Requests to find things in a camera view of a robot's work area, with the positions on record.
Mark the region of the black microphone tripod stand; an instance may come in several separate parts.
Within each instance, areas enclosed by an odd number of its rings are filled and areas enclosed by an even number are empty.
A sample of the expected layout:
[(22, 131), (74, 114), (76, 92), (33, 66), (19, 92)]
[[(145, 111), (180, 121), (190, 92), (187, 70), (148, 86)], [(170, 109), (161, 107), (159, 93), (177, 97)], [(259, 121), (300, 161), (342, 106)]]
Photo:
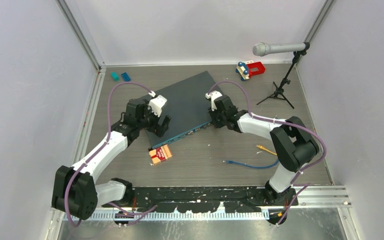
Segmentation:
[(259, 105), (261, 104), (262, 102), (268, 100), (268, 99), (275, 99), (275, 100), (282, 100), (282, 101), (286, 101), (289, 106), (294, 109), (295, 107), (292, 105), (292, 103), (286, 98), (286, 96), (284, 95), (284, 85), (289, 85), (291, 83), (291, 81), (288, 79), (292, 69), (294, 68), (294, 66), (298, 63), (298, 61), (300, 60), (301, 56), (305, 56), (307, 54), (307, 51), (308, 50), (303, 50), (303, 51), (294, 51), (294, 52), (290, 52), (290, 53), (293, 53), (293, 58), (292, 58), (292, 63), (287, 71), (287, 73), (285, 74), (285, 76), (283, 77), (283, 79), (281, 80), (280, 82), (280, 85), (277, 85), (275, 82), (273, 82), (273, 85), (275, 87), (275, 90), (274, 92), (267, 96), (266, 98), (262, 99), (261, 101), (259, 101), (256, 105)]

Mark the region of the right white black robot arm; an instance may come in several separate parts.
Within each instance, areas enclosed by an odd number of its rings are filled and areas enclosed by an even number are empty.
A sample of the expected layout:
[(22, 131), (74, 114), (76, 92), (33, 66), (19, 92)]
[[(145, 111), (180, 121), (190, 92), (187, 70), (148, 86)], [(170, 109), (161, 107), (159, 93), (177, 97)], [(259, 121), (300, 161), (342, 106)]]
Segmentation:
[(263, 195), (271, 205), (279, 205), (297, 172), (320, 151), (313, 135), (296, 116), (289, 119), (264, 118), (247, 110), (238, 110), (230, 97), (219, 91), (207, 93), (205, 97), (211, 103), (208, 113), (216, 128), (227, 127), (272, 141), (279, 165), (266, 182)]

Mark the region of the red and gold card box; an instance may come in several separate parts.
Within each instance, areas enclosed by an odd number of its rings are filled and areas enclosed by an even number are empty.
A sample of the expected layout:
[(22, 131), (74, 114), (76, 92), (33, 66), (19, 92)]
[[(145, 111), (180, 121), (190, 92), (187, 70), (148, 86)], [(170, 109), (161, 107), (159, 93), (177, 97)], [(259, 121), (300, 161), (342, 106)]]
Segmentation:
[(148, 153), (151, 158), (150, 164), (152, 166), (158, 165), (173, 157), (173, 154), (167, 144), (152, 149)]

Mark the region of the dark network switch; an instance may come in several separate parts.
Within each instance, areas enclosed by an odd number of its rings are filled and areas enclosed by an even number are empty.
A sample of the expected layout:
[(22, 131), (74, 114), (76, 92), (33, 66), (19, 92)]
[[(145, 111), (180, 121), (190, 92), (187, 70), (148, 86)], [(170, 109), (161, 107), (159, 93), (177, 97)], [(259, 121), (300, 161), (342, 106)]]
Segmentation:
[(215, 83), (210, 73), (204, 71), (155, 91), (157, 95), (167, 99), (160, 123), (165, 116), (169, 116), (171, 120), (162, 137), (145, 132), (151, 149), (176, 142), (212, 123), (208, 113), (211, 102), (206, 99), (205, 94)]

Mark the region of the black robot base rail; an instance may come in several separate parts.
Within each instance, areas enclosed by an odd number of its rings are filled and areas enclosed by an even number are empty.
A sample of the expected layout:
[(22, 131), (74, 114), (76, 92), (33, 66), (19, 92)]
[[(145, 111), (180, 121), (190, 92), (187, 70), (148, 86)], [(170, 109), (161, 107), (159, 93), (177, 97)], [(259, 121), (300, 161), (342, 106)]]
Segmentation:
[(262, 207), (285, 209), (295, 195), (291, 187), (284, 193), (256, 186), (136, 187), (127, 200), (114, 203), (138, 212), (156, 206), (157, 213), (214, 213), (221, 208), (226, 213), (256, 213)]

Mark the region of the red white blue toy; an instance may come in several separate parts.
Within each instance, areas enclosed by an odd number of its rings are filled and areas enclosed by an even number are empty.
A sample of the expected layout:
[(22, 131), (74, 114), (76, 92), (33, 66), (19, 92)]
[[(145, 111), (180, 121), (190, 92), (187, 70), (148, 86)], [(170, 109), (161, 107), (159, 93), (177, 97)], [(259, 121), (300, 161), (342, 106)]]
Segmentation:
[(260, 62), (239, 61), (236, 65), (235, 72), (239, 74), (242, 81), (249, 80), (253, 76), (264, 74), (265, 66)]

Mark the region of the blue plastic block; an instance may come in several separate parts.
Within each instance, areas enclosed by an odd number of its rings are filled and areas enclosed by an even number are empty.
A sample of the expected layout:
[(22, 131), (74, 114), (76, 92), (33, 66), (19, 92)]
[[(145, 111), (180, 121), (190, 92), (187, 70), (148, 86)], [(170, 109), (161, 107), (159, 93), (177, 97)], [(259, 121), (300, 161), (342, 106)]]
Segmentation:
[(120, 76), (124, 82), (130, 82), (131, 81), (131, 77), (128, 75), (127, 72), (123, 72)]

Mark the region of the teal plastic block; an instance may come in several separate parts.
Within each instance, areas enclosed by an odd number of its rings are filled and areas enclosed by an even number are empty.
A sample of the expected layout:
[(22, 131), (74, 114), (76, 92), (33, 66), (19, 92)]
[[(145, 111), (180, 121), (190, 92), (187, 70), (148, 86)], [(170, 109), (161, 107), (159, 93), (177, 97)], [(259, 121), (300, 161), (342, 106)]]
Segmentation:
[(116, 82), (120, 80), (120, 77), (118, 76), (118, 74), (116, 72), (111, 72), (111, 77)]

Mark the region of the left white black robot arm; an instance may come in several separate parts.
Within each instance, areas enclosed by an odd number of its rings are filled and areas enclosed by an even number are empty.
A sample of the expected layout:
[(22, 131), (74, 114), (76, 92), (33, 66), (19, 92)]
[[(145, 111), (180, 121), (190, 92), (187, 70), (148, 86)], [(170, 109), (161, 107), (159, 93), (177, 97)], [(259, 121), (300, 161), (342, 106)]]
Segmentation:
[(162, 137), (171, 118), (159, 124), (167, 99), (162, 95), (131, 99), (121, 118), (110, 125), (104, 139), (84, 158), (72, 166), (62, 165), (55, 173), (51, 206), (80, 220), (87, 220), (97, 207), (118, 203), (128, 207), (133, 202), (132, 184), (112, 178), (96, 184), (104, 169), (140, 135), (141, 130)]

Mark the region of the grey microphone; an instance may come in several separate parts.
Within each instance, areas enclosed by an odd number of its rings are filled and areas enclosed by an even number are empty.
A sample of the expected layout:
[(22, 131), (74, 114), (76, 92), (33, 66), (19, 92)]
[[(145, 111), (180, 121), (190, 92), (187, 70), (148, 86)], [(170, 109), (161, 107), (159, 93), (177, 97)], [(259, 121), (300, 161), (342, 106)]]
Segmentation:
[(280, 44), (260, 42), (253, 46), (252, 53), (258, 57), (264, 57), (270, 54), (306, 51), (309, 48), (310, 48), (309, 42), (280, 43)]

